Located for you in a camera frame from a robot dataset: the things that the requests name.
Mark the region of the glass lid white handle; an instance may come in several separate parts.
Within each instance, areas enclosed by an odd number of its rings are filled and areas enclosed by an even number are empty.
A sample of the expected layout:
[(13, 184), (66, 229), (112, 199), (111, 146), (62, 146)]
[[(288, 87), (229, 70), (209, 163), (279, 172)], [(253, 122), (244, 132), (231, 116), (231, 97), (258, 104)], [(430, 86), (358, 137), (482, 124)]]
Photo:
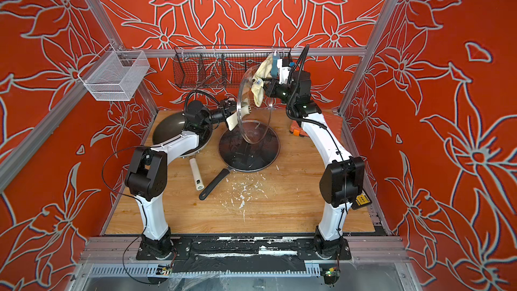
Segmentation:
[(236, 100), (236, 111), (227, 119), (228, 129), (238, 129), (243, 139), (249, 144), (261, 142), (269, 129), (273, 112), (273, 99), (263, 93), (254, 94), (254, 75), (258, 71), (256, 65), (246, 71), (239, 87)]

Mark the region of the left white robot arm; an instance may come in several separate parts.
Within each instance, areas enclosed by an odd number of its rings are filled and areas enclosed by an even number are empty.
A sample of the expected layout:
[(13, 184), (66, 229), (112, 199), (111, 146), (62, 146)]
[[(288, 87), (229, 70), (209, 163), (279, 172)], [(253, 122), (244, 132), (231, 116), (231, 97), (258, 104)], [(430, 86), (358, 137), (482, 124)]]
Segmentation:
[(125, 185), (139, 204), (144, 226), (138, 259), (168, 259), (176, 253), (163, 206), (168, 165), (204, 148), (214, 125), (224, 124), (233, 130), (238, 125), (236, 110), (233, 100), (219, 102), (215, 109), (191, 101), (183, 112), (166, 117), (156, 126), (151, 146), (139, 146), (133, 152)]

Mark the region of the yellow cleaning cloth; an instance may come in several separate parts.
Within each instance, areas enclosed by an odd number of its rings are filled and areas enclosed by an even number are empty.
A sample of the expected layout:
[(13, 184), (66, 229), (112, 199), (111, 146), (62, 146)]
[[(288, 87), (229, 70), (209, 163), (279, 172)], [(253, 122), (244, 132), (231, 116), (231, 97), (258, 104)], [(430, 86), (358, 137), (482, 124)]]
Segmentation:
[(265, 95), (265, 81), (267, 79), (272, 79), (271, 70), (273, 69), (273, 55), (270, 54), (268, 57), (260, 64), (257, 71), (255, 71), (252, 81), (253, 85), (251, 86), (251, 92), (253, 93), (254, 104), (257, 107), (260, 107), (263, 103), (264, 95)]

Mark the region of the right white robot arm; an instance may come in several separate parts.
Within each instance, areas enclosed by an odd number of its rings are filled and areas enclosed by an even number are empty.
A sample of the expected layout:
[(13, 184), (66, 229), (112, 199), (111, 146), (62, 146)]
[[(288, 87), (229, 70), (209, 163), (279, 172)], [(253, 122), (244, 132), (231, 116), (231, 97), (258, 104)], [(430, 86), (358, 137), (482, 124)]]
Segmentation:
[(338, 256), (345, 246), (345, 219), (357, 196), (363, 192), (364, 161), (353, 157), (329, 129), (322, 110), (312, 99), (308, 72), (281, 67), (265, 84), (265, 94), (285, 104), (288, 118), (308, 134), (324, 162), (319, 187), (325, 205), (315, 230), (314, 246), (316, 254), (323, 259)]

